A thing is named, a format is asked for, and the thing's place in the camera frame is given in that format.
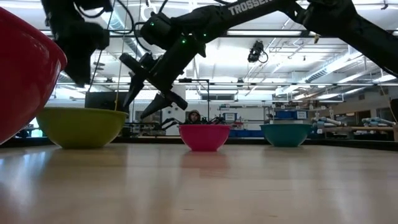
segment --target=yellow bowl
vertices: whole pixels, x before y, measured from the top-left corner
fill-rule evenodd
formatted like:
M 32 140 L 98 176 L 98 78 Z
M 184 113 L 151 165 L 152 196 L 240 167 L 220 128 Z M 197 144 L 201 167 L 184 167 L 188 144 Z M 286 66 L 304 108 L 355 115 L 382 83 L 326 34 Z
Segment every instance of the yellow bowl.
M 122 130 L 128 114 L 91 108 L 44 108 L 37 115 L 41 130 L 65 149 L 101 148 Z

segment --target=ceiling pipe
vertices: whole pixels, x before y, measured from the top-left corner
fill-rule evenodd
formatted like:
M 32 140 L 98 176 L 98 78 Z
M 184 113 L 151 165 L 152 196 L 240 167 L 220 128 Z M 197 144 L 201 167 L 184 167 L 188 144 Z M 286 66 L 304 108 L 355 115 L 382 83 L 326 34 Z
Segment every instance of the ceiling pipe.
M 361 56 L 361 52 L 358 52 L 356 49 L 348 46 L 348 49 L 343 53 L 340 53 L 336 57 L 333 57 L 327 60 L 323 65 L 309 71 L 304 78 L 302 78 L 298 83 L 310 83 L 320 77 L 324 77 L 325 75 L 331 74 L 353 62 L 355 62 L 356 58 Z M 276 95 L 283 95 L 290 93 L 291 91 L 296 90 L 297 86 L 285 86 L 276 89 Z

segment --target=person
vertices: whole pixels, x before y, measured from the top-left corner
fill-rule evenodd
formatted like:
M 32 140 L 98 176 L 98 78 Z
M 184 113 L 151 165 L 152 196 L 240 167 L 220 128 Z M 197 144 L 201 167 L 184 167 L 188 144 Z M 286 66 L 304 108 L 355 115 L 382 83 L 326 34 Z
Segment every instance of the person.
M 201 124 L 199 111 L 193 110 L 189 112 L 188 119 L 184 122 L 184 124 Z

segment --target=bowl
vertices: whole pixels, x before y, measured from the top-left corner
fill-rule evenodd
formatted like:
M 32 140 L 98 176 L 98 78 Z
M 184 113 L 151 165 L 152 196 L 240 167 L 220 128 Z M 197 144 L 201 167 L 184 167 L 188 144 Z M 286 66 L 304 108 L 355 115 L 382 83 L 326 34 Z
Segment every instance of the bowl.
M 46 107 L 37 122 L 53 143 L 65 149 L 95 149 L 118 136 L 127 116 L 112 110 Z
M 228 139 L 229 125 L 182 124 L 179 126 L 182 141 L 198 152 L 215 152 Z
M 298 147 L 307 138 L 311 124 L 263 124 L 264 137 L 275 147 Z
M 67 58 L 46 35 L 1 7 L 0 29 L 2 144 L 43 109 Z

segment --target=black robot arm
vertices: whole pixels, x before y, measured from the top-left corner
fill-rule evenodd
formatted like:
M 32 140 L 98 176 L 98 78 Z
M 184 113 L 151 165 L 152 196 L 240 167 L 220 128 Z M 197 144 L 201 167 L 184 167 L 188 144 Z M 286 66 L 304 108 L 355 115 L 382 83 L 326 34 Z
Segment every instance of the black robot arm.
M 77 9 L 113 10 L 110 0 L 41 0 L 45 23 L 51 28 L 55 43 L 68 59 L 65 72 L 80 87 L 90 84 L 90 58 L 96 49 L 109 45 L 109 30 L 94 22 L 86 22 Z
M 95 49 L 109 45 L 109 31 L 98 24 L 84 22 L 73 9 L 73 3 L 84 9 L 103 6 L 112 10 L 109 0 L 42 0 L 56 42 L 68 57 L 65 70 L 71 77 L 79 63 L 90 66 L 89 55 Z M 132 81 L 124 106 L 144 87 L 147 80 L 161 91 L 144 110 L 141 118 L 172 103 L 183 110 L 187 102 L 171 91 L 174 81 L 196 54 L 206 57 L 206 43 L 223 35 L 236 25 L 280 11 L 306 29 L 323 36 L 337 37 L 350 44 L 385 71 L 397 76 L 398 39 L 367 21 L 358 13 L 350 0 L 308 0 L 303 9 L 296 0 L 238 0 L 224 6 L 204 6 L 192 12 L 168 18 L 163 13 L 152 13 L 141 27 L 141 36 L 151 45 L 166 50 L 159 58 L 145 54 L 139 61 L 128 54 L 120 57 L 132 70 Z
M 139 62 L 123 55 L 120 59 L 134 73 L 129 105 L 148 80 L 162 96 L 157 96 L 143 116 L 176 103 L 183 110 L 187 103 L 171 92 L 172 83 L 196 54 L 206 57 L 205 44 L 218 38 L 231 27 L 280 11 L 293 21 L 319 35 L 337 37 L 352 45 L 385 71 L 398 73 L 398 39 L 367 21 L 350 0 L 311 0 L 303 9 L 296 0 L 238 0 L 225 6 L 204 6 L 192 12 L 168 18 L 152 13 L 141 28 L 141 36 L 152 45 L 166 50 L 154 60 L 146 54 Z

